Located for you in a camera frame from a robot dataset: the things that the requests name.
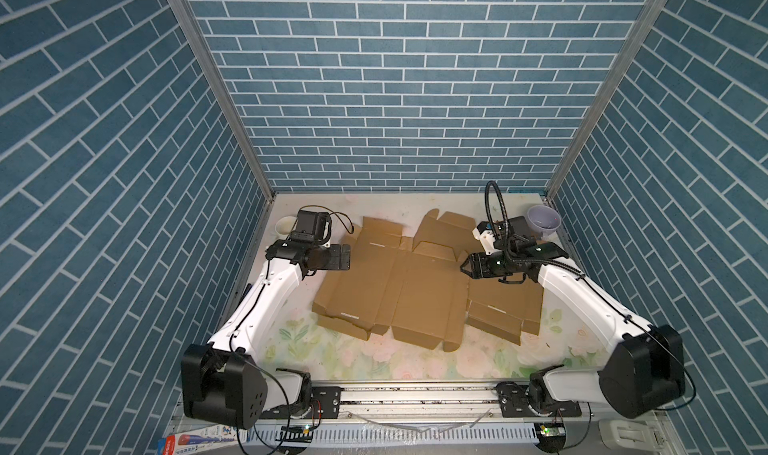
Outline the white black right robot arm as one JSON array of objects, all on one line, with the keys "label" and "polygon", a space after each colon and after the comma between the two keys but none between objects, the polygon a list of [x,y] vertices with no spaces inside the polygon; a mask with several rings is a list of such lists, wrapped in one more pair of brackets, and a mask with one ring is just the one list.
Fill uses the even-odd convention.
[{"label": "white black right robot arm", "polygon": [[665,407],[685,394],[691,381],[684,367],[683,341],[668,325],[655,326],[631,312],[582,272],[557,244],[539,244],[516,233],[510,222],[485,221],[472,232],[483,249],[468,256],[461,270],[474,280],[513,283],[514,275],[540,285],[584,322],[609,353],[596,369],[563,365],[540,370],[529,378],[527,398],[542,415],[556,404],[607,404],[634,419]]}]

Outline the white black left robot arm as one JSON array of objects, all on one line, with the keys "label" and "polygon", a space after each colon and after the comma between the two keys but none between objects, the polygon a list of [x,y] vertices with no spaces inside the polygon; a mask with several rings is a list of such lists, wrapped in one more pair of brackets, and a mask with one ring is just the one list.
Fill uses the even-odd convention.
[{"label": "white black left robot arm", "polygon": [[262,342],[280,308],[319,271],[347,271],[351,248],[331,241],[336,213],[314,206],[298,211],[288,236],[273,242],[255,283],[223,326],[204,344],[189,345],[180,362],[186,416],[239,429],[263,414],[290,419],[311,403],[311,376],[257,364]]}]

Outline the brown cardboard box top sheet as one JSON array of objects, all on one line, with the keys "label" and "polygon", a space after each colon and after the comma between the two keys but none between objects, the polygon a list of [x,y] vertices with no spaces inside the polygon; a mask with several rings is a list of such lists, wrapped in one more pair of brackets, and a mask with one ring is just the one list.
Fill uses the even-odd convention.
[{"label": "brown cardboard box top sheet", "polygon": [[391,332],[429,350],[463,341],[470,278],[460,271],[469,250],[441,225],[434,209],[413,237],[405,227],[365,217],[353,235],[350,269],[325,275],[312,304],[318,324],[368,340]]}]

